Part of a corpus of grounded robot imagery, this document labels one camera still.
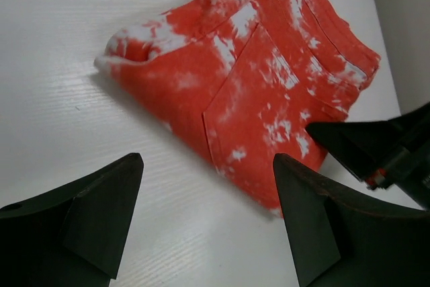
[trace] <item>folded fabric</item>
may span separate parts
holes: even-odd
[[[193,0],[120,30],[95,66],[280,215],[274,155],[317,170],[305,126],[345,120],[379,59],[328,0]]]

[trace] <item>stitching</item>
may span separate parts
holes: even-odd
[[[286,17],[286,13],[285,13],[285,11],[283,11],[283,10],[280,10],[280,8],[282,8],[282,4],[280,3],[280,0],[276,0],[276,2],[277,2],[277,4],[279,5],[279,6],[274,6],[274,9],[276,10],[276,11],[278,11],[281,15],[283,15],[284,17]],[[348,82],[346,82],[346,81],[344,81],[344,80],[342,80],[342,79],[340,79],[340,78],[338,78],[338,77],[336,77],[336,76],[334,76],[332,73],[330,73],[329,72],[329,70],[323,65],[323,64],[321,64],[321,62],[315,57],[315,55],[313,55],[313,53],[312,53],[312,51],[310,51],[310,53],[311,53],[311,55],[315,58],[315,60],[317,60],[319,63],[320,63],[320,65],[321,65],[321,67],[325,70],[325,72],[324,72],[324,76],[325,77],[329,77],[329,76],[332,76],[333,78],[335,78],[336,80],[339,80],[339,87],[341,87],[342,89],[344,89],[344,90],[346,90],[346,91],[348,91],[348,93],[350,93],[351,95],[355,95],[355,89],[357,89],[357,87],[356,86],[354,86],[354,85],[352,85],[352,84],[350,84],[350,83],[348,83]]]
[[[243,7],[243,5],[244,5],[244,0],[236,0],[233,4],[230,4],[230,5],[225,5],[225,6],[220,6],[220,8],[221,9],[225,9],[225,11],[226,11],[226,15],[222,18],[222,19],[220,19],[220,21],[217,23],[217,24],[215,24],[215,26],[213,27],[213,28],[210,28],[210,29],[207,29],[207,30],[205,30],[205,29],[203,29],[203,32],[194,32],[194,33],[191,33],[192,35],[194,35],[195,37],[192,37],[188,42],[186,42],[183,46],[181,46],[181,47],[179,47],[179,48],[176,48],[175,50],[172,50],[172,51],[170,51],[170,52],[166,52],[166,53],[164,53],[164,54],[162,54],[162,55],[158,55],[158,56],[156,56],[156,57],[154,57],[154,58],[152,58],[151,60],[146,60],[145,62],[141,62],[141,63],[149,63],[149,62],[151,62],[151,61],[153,61],[153,60],[156,60],[156,59],[158,59],[158,58],[160,58],[160,57],[163,57],[164,55],[166,55],[166,54],[169,54],[169,53],[173,53],[173,52],[176,52],[177,50],[181,50],[182,48],[186,48],[187,46],[189,46],[190,44],[193,44],[193,43],[195,43],[195,42],[198,42],[198,41],[200,41],[201,39],[203,39],[203,38],[205,38],[206,36],[208,36],[210,33],[212,33],[214,30],[216,30],[220,25],[222,25],[224,22],[226,22],[228,19],[230,19],[236,12],[238,12],[239,10],[241,10],[242,9],[242,7]]]
[[[222,165],[222,163],[217,163],[216,160],[219,161],[220,159],[223,159],[225,157],[222,154],[222,146],[221,146],[221,142],[220,142],[220,137],[218,135],[218,129],[217,129],[216,125],[213,122],[211,122],[211,117],[210,117],[209,109],[214,104],[214,102],[216,101],[216,99],[218,98],[221,89],[232,78],[232,74],[233,74],[232,72],[234,71],[234,68],[236,67],[238,60],[240,59],[240,57],[241,57],[243,51],[245,50],[245,48],[249,45],[249,42],[253,39],[253,36],[257,32],[257,29],[258,29],[259,26],[262,27],[261,24],[257,24],[257,26],[255,26],[255,29],[251,32],[251,37],[248,39],[247,43],[243,47],[242,52],[237,56],[237,59],[234,62],[234,65],[232,66],[229,74],[226,76],[226,79],[222,82],[220,88],[217,90],[217,92],[214,94],[213,98],[210,100],[210,103],[208,104],[208,106],[202,112],[202,119],[203,119],[203,125],[204,125],[204,132],[205,132],[206,142],[207,142],[207,145],[208,145],[210,157],[212,159],[213,164],[216,167],[220,167]],[[216,143],[212,143],[212,144],[209,143],[209,137],[208,137],[209,136],[209,133],[208,133],[209,123],[211,123],[212,129],[214,129],[214,131],[216,132]]]
[[[203,127],[204,127],[204,132],[205,132],[205,137],[206,137],[206,144],[208,145],[208,150],[209,150],[209,154],[210,154],[210,158],[212,160],[212,163],[215,165],[215,167],[217,168],[217,171],[221,171],[221,167],[223,166],[223,162],[222,161],[226,161],[226,156],[225,154],[222,152],[222,145],[221,145],[221,141],[220,141],[220,131],[218,130],[218,127],[210,120],[207,120],[207,118],[211,119],[210,116],[205,116],[206,112],[204,112],[202,114],[202,119],[203,119]],[[209,124],[212,124],[212,130],[216,133],[216,137],[214,137],[212,140],[212,143],[210,143],[209,141],[209,132],[208,132],[208,127]]]
[[[279,55],[281,56],[282,60],[288,65],[290,66],[290,64],[288,64],[287,60],[285,59],[285,57],[282,55],[282,53],[280,52],[279,48],[277,47],[276,43],[273,41],[272,37],[270,36],[269,32],[265,29],[265,27],[261,24],[261,27],[263,28],[263,31],[267,34],[267,37],[270,39],[270,42],[273,44],[273,47],[275,48],[275,50],[279,53]],[[300,87],[300,91],[304,94],[307,95],[310,98],[311,102],[314,102],[315,104],[318,103],[320,105],[322,105],[323,107],[328,107],[336,112],[338,112],[338,114],[343,114],[345,116],[344,119],[346,119],[346,117],[348,117],[348,113],[342,112],[340,110],[338,110],[336,107],[333,107],[331,104],[310,95],[307,91],[303,91],[302,87]],[[329,114],[327,111],[321,110],[320,111],[324,114],[326,114],[328,117],[330,117],[330,119],[335,120],[335,121],[340,121],[340,118],[337,118],[336,116],[332,116],[331,114]]]
[[[343,31],[342,30],[340,30],[340,26],[341,26],[341,24],[336,24],[334,21],[333,21],[333,15],[331,15],[331,14],[329,14],[329,12],[330,11],[333,11],[333,10],[330,10],[331,8],[330,8],[330,6],[329,6],[329,4],[328,3],[326,3],[326,2],[322,2],[322,1],[320,1],[321,3],[322,3],[322,8],[324,9],[324,11],[327,13],[327,17],[330,19],[330,21],[333,23],[333,25],[334,25],[334,27],[335,27],[335,29],[340,33],[340,34],[342,34],[343,33]],[[342,21],[342,23],[347,23],[347,22],[345,22],[342,18],[340,18],[339,16],[337,16],[341,21]],[[363,56],[370,62],[370,63],[372,63],[374,60],[371,58],[371,57],[369,57],[368,56],[368,51],[370,50],[370,52],[373,52],[373,50],[372,49],[370,49],[370,48],[368,48],[365,44],[363,44],[362,43],[362,41],[361,40],[359,40],[353,33],[351,33],[351,36],[352,36],[352,38],[354,39],[354,40],[356,40],[360,45],[362,45],[364,48],[365,48],[365,50],[360,50],[360,52],[363,54]],[[345,37],[345,40],[346,40],[346,42],[348,42],[349,44],[350,44],[350,47],[352,47],[352,46],[355,46],[355,44],[354,44],[354,42],[351,40],[351,39],[349,39],[349,38],[346,38]]]
[[[346,58],[345,58],[345,56],[342,54],[342,52],[339,50],[339,47],[331,40],[331,38],[329,37],[329,35],[327,35],[327,33],[326,33],[326,31],[325,31],[325,29],[321,26],[321,23],[320,23],[320,21],[318,20],[318,18],[316,17],[316,15],[315,15],[315,13],[314,13],[314,11],[310,8],[310,6],[309,6],[309,0],[304,0],[304,2],[305,2],[305,4],[306,4],[306,6],[309,8],[309,11],[311,12],[311,14],[312,14],[312,16],[314,17],[314,19],[315,19],[315,21],[316,21],[316,23],[318,24],[318,26],[319,26],[319,28],[321,29],[321,31],[323,32],[323,34],[327,37],[327,40],[329,40],[329,42],[336,48],[336,51],[349,63],[349,64],[351,64],[351,65],[353,65],[353,66],[355,66],[355,67],[357,67],[355,64],[353,64],[353,63],[351,63],[351,62],[349,62],[349,60],[347,60]],[[336,24],[334,24],[333,23],[333,25],[335,26],[335,28],[337,29],[337,31],[339,32],[339,29],[337,28],[337,26],[336,26]],[[365,80],[363,81],[364,83],[366,83],[367,81],[368,81],[368,78],[369,78],[369,76],[367,75],[367,73],[366,72],[364,72],[361,68],[359,68],[359,67],[357,67],[364,75],[365,75]],[[338,77],[336,77],[336,76],[334,76],[332,73],[330,73],[329,72],[329,70],[328,69],[326,69],[326,71],[327,71],[327,73],[329,74],[329,75],[331,75],[332,77],[334,77],[334,78],[336,78],[336,79],[339,79]],[[355,89],[357,89],[357,87],[353,84],[353,83],[350,83],[350,82],[348,82],[348,81],[346,81],[346,80],[342,80],[342,79],[339,79],[342,83],[344,83],[344,84],[346,84],[348,87],[352,87],[352,88],[355,88]]]

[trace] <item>screw hole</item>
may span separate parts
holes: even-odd
[[[15,204],[7,205],[4,208],[0,208],[0,212],[13,211],[13,210],[17,210],[19,208],[22,208],[22,204],[15,203]]]

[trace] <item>seam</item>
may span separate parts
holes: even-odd
[[[274,6],[274,9],[276,10],[276,11],[278,11],[281,15],[283,15],[284,17],[286,17],[286,13],[285,13],[285,11],[283,11],[283,10],[281,10],[280,8],[282,8],[282,4],[280,3],[280,1],[279,0],[276,0],[276,2],[277,2],[277,4],[278,4],[278,6]],[[293,40],[293,42],[294,42],[294,44],[296,45],[296,46],[299,46],[298,44],[297,44],[297,41],[295,41],[295,40]],[[333,77],[333,78],[335,78],[336,80],[339,80],[339,88],[341,88],[341,89],[344,89],[345,91],[347,91],[348,93],[350,93],[351,95],[355,95],[355,89],[357,89],[357,87],[356,86],[354,86],[353,84],[350,84],[349,82],[346,82],[345,80],[342,80],[342,79],[340,79],[340,78],[338,78],[338,77],[336,77],[336,76],[334,76],[332,73],[330,73],[330,70],[329,69],[327,69],[318,59],[317,59],[317,57],[312,53],[312,51],[309,49],[309,47],[308,47],[308,45],[306,44],[306,42],[304,42],[304,44],[305,44],[305,46],[306,46],[306,48],[310,51],[310,53],[311,53],[311,55],[315,58],[315,60],[317,60],[319,63],[320,63],[320,65],[321,65],[321,67],[325,70],[325,72],[323,73],[324,74],[324,76],[325,77]]]
[[[205,138],[206,138],[206,144],[207,144],[207,146],[208,146],[208,150],[209,150],[209,156],[210,156],[210,158],[211,158],[211,160],[212,160],[212,163],[214,164],[214,165],[216,165],[215,164],[215,160],[214,160],[214,151],[213,151],[213,149],[212,149],[212,145],[210,144],[210,142],[209,142],[209,132],[208,132],[208,123],[207,123],[207,121],[206,121],[206,118],[205,118],[205,112],[203,112],[202,113],[202,122],[203,122],[203,129],[204,129],[204,136],[205,136]]]
[[[341,24],[336,24],[334,21],[333,21],[333,15],[330,13],[330,12],[333,12],[333,10],[331,10],[331,9],[333,9],[333,8],[330,8],[330,6],[329,6],[329,4],[327,3],[327,2],[325,2],[325,1],[323,1],[323,2],[321,2],[322,3],[322,8],[324,9],[324,12],[325,13],[327,13],[327,17],[330,19],[330,21],[333,23],[333,26],[335,27],[335,29],[340,33],[340,34],[342,34],[343,33],[343,31],[340,29],[340,26],[341,26]],[[346,23],[346,24],[348,24],[346,21],[344,21],[341,17],[339,17],[337,14],[335,14],[335,16],[336,17],[338,17],[343,23]],[[370,62],[370,63],[372,63],[374,60],[373,60],[373,58],[372,57],[370,57],[370,56],[368,56],[368,52],[373,52],[373,50],[371,49],[371,48],[368,48],[365,44],[363,44],[363,42],[361,41],[361,40],[359,40],[358,38],[357,38],[357,36],[354,34],[354,33],[350,33],[351,34],[351,36],[352,36],[352,38],[353,38],[353,40],[355,40],[355,41],[357,41],[358,43],[359,43],[359,45],[361,45],[361,46],[363,46],[364,47],[364,50],[360,50],[360,52],[362,53],[362,55]],[[350,39],[350,38],[346,38],[345,37],[345,39],[346,39],[346,41],[351,45],[351,47],[352,46],[354,46],[355,44],[354,44],[354,42]]]
[[[336,24],[335,23],[335,21],[333,20],[333,15],[331,14],[331,13],[329,13],[329,9],[327,8],[327,4],[326,3],[324,3],[321,7],[323,8],[323,10],[324,10],[324,12],[325,12],[325,14],[326,14],[326,16],[328,17],[328,19],[329,19],[329,21],[332,23],[332,25],[334,26],[334,29],[336,29],[336,31],[338,32],[338,33],[340,33],[340,34],[343,34],[343,31],[340,29],[340,25],[339,24]],[[372,58],[372,57],[370,57],[368,54],[369,54],[369,52],[373,52],[373,50],[371,49],[371,48],[368,48],[365,44],[363,44],[362,43],[362,41],[361,40],[359,40],[353,33],[351,33],[351,35],[353,36],[353,38],[360,44],[360,45],[362,45],[363,47],[364,47],[364,50],[358,50],[359,51],[359,53],[360,53],[360,55],[361,56],[363,56],[363,59],[366,59],[367,61],[368,61],[368,63],[369,63],[369,66],[371,66],[372,67],[372,70],[369,72],[369,74],[367,74],[363,69],[361,69],[361,68],[359,68],[357,65],[355,65],[355,64],[353,64],[351,61],[349,61],[349,60],[347,60],[346,59],[346,57],[345,57],[345,55],[343,55],[341,52],[340,52],[340,50],[338,50],[339,51],[339,54],[340,55],[342,55],[343,56],[343,58],[345,59],[345,60],[347,60],[347,62],[349,63],[349,64],[351,64],[352,66],[354,66],[354,67],[356,67],[356,68],[358,68],[364,75],[365,75],[365,79],[363,80],[363,82],[361,82],[361,84],[359,85],[359,87],[358,87],[358,89],[360,90],[360,91],[362,91],[363,89],[365,89],[366,87],[368,87],[368,85],[372,82],[372,79],[374,78],[374,76],[375,76],[375,73],[376,73],[376,71],[378,70],[378,68],[376,67],[376,68],[373,68],[373,66],[374,66],[374,63],[375,63],[375,60]],[[345,44],[347,44],[348,45],[348,47],[350,47],[350,48],[353,48],[354,46],[355,46],[355,44],[354,44],[354,41],[352,41],[351,39],[349,39],[349,38],[347,38],[347,37],[345,37]]]
[[[234,69],[236,68],[237,62],[240,59],[243,51],[245,50],[245,48],[249,45],[249,42],[252,40],[255,32],[257,31],[257,28],[260,26],[260,23],[257,23],[257,25],[255,26],[254,30],[251,32],[251,36],[249,37],[249,39],[247,40],[247,42],[245,43],[245,45],[243,46],[242,51],[237,55],[237,59],[235,60],[233,66],[231,67],[231,69],[228,72],[228,75],[226,76],[226,79],[222,82],[222,84],[220,85],[220,87],[218,88],[218,90],[216,91],[216,93],[214,94],[214,97],[210,100],[208,106],[204,109],[204,112],[208,111],[208,109],[210,108],[210,106],[214,103],[216,96],[218,95],[218,93],[221,91],[221,89],[225,86],[225,84],[228,82],[228,80],[231,78],[232,76],[232,72],[234,71]]]
[[[236,0],[232,5],[230,5],[230,6],[228,6],[228,7],[221,7],[221,8],[223,8],[223,9],[225,9],[226,10],[226,12],[227,12],[227,14],[223,17],[223,19],[221,19],[220,21],[219,21],[219,23],[218,24],[216,24],[213,28],[211,28],[211,29],[209,29],[209,30],[207,30],[207,31],[205,31],[204,33],[201,33],[201,35],[198,35],[198,37],[195,37],[195,38],[192,38],[191,37],[191,39],[188,41],[188,42],[186,42],[183,46],[181,46],[181,47],[179,47],[179,48],[176,48],[175,50],[172,50],[172,51],[170,51],[170,52],[166,52],[166,53],[164,53],[164,54],[162,54],[162,55],[159,55],[159,56],[157,56],[157,57],[155,57],[155,58],[153,58],[153,59],[151,59],[151,60],[146,60],[146,61],[144,61],[144,62],[141,62],[141,64],[144,64],[144,63],[149,63],[149,62],[152,62],[152,61],[154,61],[154,60],[157,60],[158,58],[160,58],[160,57],[163,57],[163,56],[165,56],[166,54],[169,54],[169,53],[174,53],[175,51],[177,51],[177,50],[181,50],[182,48],[186,48],[187,46],[189,46],[190,44],[193,44],[193,43],[196,43],[196,42],[198,42],[198,41],[200,41],[201,39],[203,39],[203,38],[205,38],[206,36],[208,36],[209,34],[211,34],[214,30],[216,30],[219,26],[221,26],[224,22],[226,22],[228,19],[230,19],[235,13],[237,13],[239,10],[241,10],[242,8],[243,8],[243,6],[246,4],[243,0]],[[237,6],[237,8],[235,8],[236,10],[232,10],[232,8],[231,7],[233,7],[233,6]]]
[[[265,33],[266,33],[266,34],[267,34],[267,36],[269,37],[269,39],[270,39],[271,43],[273,44],[273,46],[275,47],[275,49],[279,52],[279,54],[280,54],[280,56],[281,56],[282,60],[283,60],[283,61],[284,61],[288,66],[290,66],[290,64],[287,62],[287,60],[285,59],[285,57],[282,55],[281,51],[280,51],[280,50],[279,50],[279,48],[277,47],[276,43],[273,41],[273,39],[272,39],[272,37],[270,36],[269,32],[265,29],[265,27],[264,27],[264,25],[263,25],[263,24],[261,24],[261,27],[264,29]],[[336,111],[337,111],[337,112],[339,112],[340,114],[343,114],[343,115],[345,115],[346,117],[348,117],[348,113],[346,113],[346,112],[342,112],[342,111],[338,110],[336,107],[333,107],[331,104],[329,104],[329,103],[327,103],[327,102],[325,102],[325,101],[323,101],[323,100],[319,99],[318,97],[310,95],[307,91],[302,91],[302,90],[301,90],[301,92],[303,92],[303,94],[304,94],[304,95],[307,95],[307,96],[310,98],[311,102],[315,102],[315,103],[318,103],[318,104],[320,104],[320,105],[322,105],[322,106],[324,106],[324,107],[328,107],[328,108],[330,108],[330,109],[336,110]],[[321,109],[319,109],[319,110],[320,110],[322,113],[326,114],[328,117],[330,117],[330,119],[332,119],[332,120],[336,120],[336,121],[339,121],[339,118],[336,118],[335,116],[332,116],[332,114],[329,114],[328,112],[323,111],[323,110],[321,110]]]
[[[351,65],[353,65],[354,67],[357,67],[364,75],[365,75],[365,79],[363,80],[363,82],[356,87],[354,84],[346,81],[346,80],[341,80],[342,82],[348,84],[351,87],[357,88],[359,90],[362,90],[363,85],[367,84],[369,82],[369,80],[372,78],[372,76],[368,75],[365,71],[363,71],[363,69],[359,68],[357,65],[353,64],[352,62],[350,62],[349,60],[346,59],[345,55],[342,54],[342,52],[339,50],[339,47],[331,40],[331,38],[329,37],[329,35],[327,35],[325,29],[321,26],[321,23],[319,21],[319,19],[317,18],[317,16],[315,15],[314,11],[311,9],[310,5],[309,5],[309,0],[304,0],[306,6],[309,8],[309,11],[311,12],[312,16],[314,17],[316,23],[318,24],[319,28],[321,29],[321,31],[323,32],[323,34],[327,37],[327,40],[329,40],[329,42],[336,48],[336,51]],[[330,20],[330,22],[333,24],[333,28],[336,29],[336,31],[338,31],[338,33],[342,34],[342,31],[339,29],[339,27],[337,26],[337,24],[331,19],[331,15],[329,15],[327,13],[327,10],[325,8],[325,5],[322,6],[323,11],[325,13],[325,15],[328,17],[328,19]],[[349,47],[353,47],[353,44],[351,44],[351,42],[349,40],[347,40],[347,43],[349,45]],[[365,56],[366,59],[369,60],[368,56],[366,53],[362,52],[360,50],[360,53],[362,55]]]

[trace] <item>white surface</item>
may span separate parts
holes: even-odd
[[[0,0],[0,204],[139,152],[144,178],[112,286],[296,287],[283,220],[270,218],[94,75],[93,59],[117,29],[184,1]],[[331,1],[383,57],[351,119],[397,115],[374,1]],[[366,192],[331,158],[323,172]],[[379,196],[415,205],[398,190]]]
[[[430,0],[375,0],[403,112],[430,101]]]

